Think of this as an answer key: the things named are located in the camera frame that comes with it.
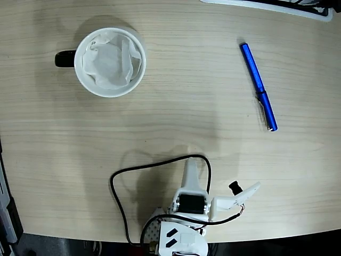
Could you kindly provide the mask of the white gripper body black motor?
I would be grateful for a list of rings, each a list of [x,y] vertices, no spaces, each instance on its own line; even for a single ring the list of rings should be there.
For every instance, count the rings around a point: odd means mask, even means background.
[[[168,213],[208,221],[208,202],[203,195],[179,194],[168,208]]]

